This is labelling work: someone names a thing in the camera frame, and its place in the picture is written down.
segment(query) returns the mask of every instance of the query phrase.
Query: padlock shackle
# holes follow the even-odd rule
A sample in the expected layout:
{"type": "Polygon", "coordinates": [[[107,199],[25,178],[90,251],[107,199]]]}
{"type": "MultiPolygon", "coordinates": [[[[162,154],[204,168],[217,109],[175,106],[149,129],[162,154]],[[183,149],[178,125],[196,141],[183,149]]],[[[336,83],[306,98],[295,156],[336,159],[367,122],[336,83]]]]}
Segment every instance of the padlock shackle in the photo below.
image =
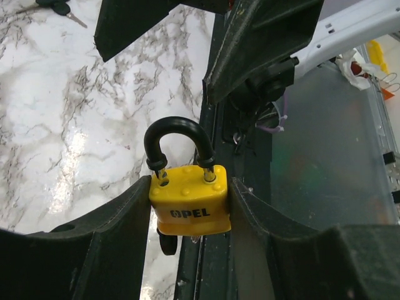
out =
{"type": "Polygon", "coordinates": [[[203,169],[215,166],[215,153],[210,138],[196,122],[185,117],[165,117],[150,125],[144,135],[144,150],[150,170],[160,171],[167,166],[167,158],[160,148],[160,139],[170,133],[183,134],[196,145],[197,164],[203,169]]]}

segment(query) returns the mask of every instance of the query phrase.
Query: wire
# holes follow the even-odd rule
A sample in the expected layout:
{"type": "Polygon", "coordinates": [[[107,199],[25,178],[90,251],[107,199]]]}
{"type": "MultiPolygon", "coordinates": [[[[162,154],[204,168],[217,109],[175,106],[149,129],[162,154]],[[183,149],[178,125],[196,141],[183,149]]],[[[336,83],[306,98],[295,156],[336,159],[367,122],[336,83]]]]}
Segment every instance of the wire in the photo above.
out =
{"type": "Polygon", "coordinates": [[[284,125],[285,125],[286,119],[288,118],[288,97],[285,94],[283,94],[282,98],[283,98],[283,116],[281,115],[278,105],[275,102],[272,102],[272,104],[274,105],[274,107],[278,113],[278,116],[279,116],[278,126],[276,126],[275,128],[270,128],[270,127],[258,125],[257,127],[259,129],[266,131],[267,133],[271,133],[271,134],[272,133],[280,133],[280,132],[284,131],[284,125]]]}

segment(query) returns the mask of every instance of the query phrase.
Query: padlock body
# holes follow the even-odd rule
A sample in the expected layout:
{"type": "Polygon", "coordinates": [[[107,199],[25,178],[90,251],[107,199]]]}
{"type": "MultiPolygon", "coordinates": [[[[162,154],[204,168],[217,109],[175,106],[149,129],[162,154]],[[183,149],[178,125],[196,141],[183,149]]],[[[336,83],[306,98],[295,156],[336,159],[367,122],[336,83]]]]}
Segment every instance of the padlock body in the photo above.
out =
{"type": "Polygon", "coordinates": [[[166,186],[153,175],[149,199],[163,234],[203,236],[231,230],[226,170],[215,166],[214,171],[215,181],[206,182],[198,166],[168,169],[166,186]]]}

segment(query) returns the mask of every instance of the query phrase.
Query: purple cable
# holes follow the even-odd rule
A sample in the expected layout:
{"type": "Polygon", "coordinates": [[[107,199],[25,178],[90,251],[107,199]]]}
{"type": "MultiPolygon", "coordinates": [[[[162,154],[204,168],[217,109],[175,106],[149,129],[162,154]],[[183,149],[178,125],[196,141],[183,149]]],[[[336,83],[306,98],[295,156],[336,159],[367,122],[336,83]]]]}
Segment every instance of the purple cable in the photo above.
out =
{"type": "Polygon", "coordinates": [[[283,94],[283,116],[279,118],[279,124],[275,128],[269,128],[266,126],[257,126],[259,129],[266,131],[267,133],[279,133],[283,131],[286,119],[288,118],[288,97],[283,94]]]}

